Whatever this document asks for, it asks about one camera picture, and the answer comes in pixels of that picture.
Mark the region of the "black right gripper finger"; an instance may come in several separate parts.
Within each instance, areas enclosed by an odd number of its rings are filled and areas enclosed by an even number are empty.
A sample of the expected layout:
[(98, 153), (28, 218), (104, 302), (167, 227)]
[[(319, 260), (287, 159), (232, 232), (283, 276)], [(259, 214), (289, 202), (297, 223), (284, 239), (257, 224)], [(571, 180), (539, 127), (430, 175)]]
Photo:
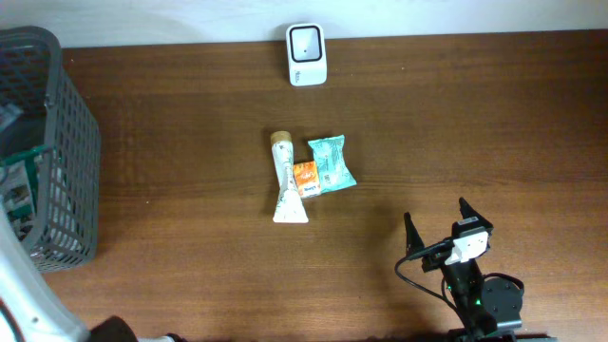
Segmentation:
[(463, 219), (476, 218), (477, 222), (483, 226), (488, 233), (491, 233), (494, 229), (493, 224), (477, 212), (464, 198), (459, 198), (460, 213)]
[(410, 215), (410, 212), (404, 214), (404, 223), (406, 228), (406, 258), (415, 259), (417, 254), (425, 249), (425, 244), (422, 241)]

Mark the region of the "teal wet wipes pack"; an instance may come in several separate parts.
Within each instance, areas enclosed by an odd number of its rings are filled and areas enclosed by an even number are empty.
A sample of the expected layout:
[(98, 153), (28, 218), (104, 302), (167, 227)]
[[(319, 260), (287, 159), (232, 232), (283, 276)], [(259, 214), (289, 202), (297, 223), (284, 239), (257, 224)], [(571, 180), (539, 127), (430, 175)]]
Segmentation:
[(344, 144), (344, 135), (308, 141), (308, 146), (313, 151), (322, 194), (357, 184), (345, 163)]

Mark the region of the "orange tissue packet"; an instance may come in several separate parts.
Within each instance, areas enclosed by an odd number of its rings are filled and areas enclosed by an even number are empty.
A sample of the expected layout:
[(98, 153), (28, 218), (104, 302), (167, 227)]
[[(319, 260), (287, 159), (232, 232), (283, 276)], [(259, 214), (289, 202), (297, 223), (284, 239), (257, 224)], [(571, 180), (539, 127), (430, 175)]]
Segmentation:
[(321, 194), (321, 184), (315, 161), (295, 164), (294, 178), (301, 198), (306, 199)]

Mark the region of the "white tube with tan cap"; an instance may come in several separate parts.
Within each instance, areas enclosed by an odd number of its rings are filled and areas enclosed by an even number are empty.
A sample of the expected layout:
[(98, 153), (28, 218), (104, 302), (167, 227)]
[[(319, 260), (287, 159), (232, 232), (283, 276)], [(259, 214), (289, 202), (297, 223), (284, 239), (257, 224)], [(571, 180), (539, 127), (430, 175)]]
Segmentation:
[(277, 131), (270, 137), (279, 193), (274, 223), (308, 223), (294, 176), (294, 147), (291, 134)]

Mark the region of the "green 3M package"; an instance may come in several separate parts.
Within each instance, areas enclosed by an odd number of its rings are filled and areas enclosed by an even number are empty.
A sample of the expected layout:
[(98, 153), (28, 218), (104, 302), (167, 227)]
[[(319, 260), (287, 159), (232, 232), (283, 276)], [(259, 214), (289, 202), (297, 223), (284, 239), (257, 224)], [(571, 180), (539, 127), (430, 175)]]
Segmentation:
[(9, 228), (26, 249), (33, 249), (47, 224), (48, 154), (38, 145), (1, 159), (1, 204)]

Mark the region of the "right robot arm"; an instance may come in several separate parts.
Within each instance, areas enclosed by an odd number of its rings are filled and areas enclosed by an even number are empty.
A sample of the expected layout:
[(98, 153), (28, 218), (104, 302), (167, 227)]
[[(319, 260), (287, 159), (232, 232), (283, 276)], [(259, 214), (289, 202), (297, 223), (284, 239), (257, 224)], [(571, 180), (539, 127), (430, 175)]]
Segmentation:
[[(462, 218), (451, 226), (451, 235), (426, 246), (410, 213), (404, 214), (406, 255), (394, 272), (410, 286), (440, 299), (456, 313), (463, 327), (449, 331), (445, 341), (552, 341), (546, 334), (517, 334), (523, 326), (524, 283), (512, 275), (481, 272), (477, 258), (490, 249), (493, 224), (465, 199), (459, 199)], [(439, 293), (411, 280), (402, 264), (422, 261), (425, 273), (442, 272)]]

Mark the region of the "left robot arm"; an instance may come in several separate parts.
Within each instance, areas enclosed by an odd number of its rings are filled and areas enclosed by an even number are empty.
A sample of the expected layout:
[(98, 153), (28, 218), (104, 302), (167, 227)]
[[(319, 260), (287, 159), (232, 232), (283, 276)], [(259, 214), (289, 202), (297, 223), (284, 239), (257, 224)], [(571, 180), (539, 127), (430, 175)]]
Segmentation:
[(90, 329), (49, 288), (1, 215), (1, 342), (181, 341), (174, 333), (138, 337), (118, 316)]

